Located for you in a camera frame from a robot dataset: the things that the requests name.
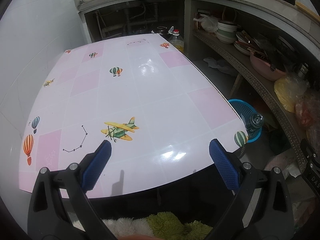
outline metal screw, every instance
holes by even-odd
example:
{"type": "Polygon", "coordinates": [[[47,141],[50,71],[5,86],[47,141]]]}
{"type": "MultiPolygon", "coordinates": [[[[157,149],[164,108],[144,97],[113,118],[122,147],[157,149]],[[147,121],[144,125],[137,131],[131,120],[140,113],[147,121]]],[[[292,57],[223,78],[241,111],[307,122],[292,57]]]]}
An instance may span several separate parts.
{"type": "Polygon", "coordinates": [[[278,168],[278,167],[274,167],[273,168],[273,171],[276,173],[276,174],[279,174],[281,172],[281,169],[278,168]]]}
{"type": "Polygon", "coordinates": [[[74,171],[76,168],[78,168],[78,163],[71,163],[69,165],[69,169],[72,170],[72,171],[74,171]]]}
{"type": "Polygon", "coordinates": [[[41,168],[40,173],[45,174],[47,172],[47,170],[48,169],[46,167],[43,167],[43,168],[41,168]]]}
{"type": "Polygon", "coordinates": [[[251,166],[250,163],[244,163],[244,164],[243,164],[243,167],[244,167],[246,170],[250,170],[252,166],[251,166]]]}

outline blue plastic basket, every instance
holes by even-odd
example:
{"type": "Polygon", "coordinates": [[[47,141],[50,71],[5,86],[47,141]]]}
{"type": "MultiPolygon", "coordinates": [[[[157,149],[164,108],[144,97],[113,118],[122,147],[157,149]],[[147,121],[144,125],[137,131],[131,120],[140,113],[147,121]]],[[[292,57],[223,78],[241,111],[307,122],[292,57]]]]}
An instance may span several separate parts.
{"type": "MultiPolygon", "coordinates": [[[[241,114],[244,116],[246,122],[248,122],[252,114],[257,113],[257,111],[252,106],[250,106],[247,102],[244,102],[242,100],[230,99],[228,100],[228,102],[230,103],[230,105],[232,105],[232,107],[239,114],[240,117],[241,114]]],[[[261,131],[262,127],[259,130],[256,130],[250,138],[250,140],[248,140],[248,143],[254,142],[256,139],[258,139],[261,135],[261,131]]]]}

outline airplane tail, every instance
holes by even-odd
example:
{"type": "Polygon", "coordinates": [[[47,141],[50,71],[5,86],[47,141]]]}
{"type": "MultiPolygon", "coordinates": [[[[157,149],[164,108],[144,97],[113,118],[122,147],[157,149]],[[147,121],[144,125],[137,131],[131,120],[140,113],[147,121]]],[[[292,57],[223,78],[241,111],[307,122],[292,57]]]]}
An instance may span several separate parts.
{"type": "Polygon", "coordinates": [[[139,129],[139,127],[134,124],[134,119],[135,118],[132,117],[129,123],[124,123],[124,125],[130,127],[131,129],[139,129]]]}

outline brown bowl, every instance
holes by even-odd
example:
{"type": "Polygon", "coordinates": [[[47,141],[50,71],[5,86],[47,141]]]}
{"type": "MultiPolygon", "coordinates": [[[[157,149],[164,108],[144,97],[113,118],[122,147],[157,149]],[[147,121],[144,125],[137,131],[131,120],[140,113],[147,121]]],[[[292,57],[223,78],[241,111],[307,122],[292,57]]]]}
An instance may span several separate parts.
{"type": "Polygon", "coordinates": [[[258,57],[256,57],[253,52],[250,53],[250,61],[252,67],[263,77],[270,81],[276,81],[286,75],[285,72],[275,69],[272,70],[270,64],[258,57]]]}

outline blue gripper pad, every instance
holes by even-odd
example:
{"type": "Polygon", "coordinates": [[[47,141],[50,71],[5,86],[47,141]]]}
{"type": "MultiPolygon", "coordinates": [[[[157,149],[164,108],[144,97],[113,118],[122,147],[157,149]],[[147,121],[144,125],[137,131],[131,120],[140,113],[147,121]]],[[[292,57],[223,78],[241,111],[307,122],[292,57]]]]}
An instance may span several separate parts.
{"type": "Polygon", "coordinates": [[[240,188],[239,174],[224,152],[225,149],[220,145],[220,143],[217,143],[215,140],[210,142],[209,154],[216,165],[224,184],[227,189],[237,192],[240,188]]]}
{"type": "Polygon", "coordinates": [[[111,157],[111,143],[105,140],[98,149],[93,153],[95,156],[82,173],[81,188],[83,192],[92,190],[104,167],[111,157]]]}

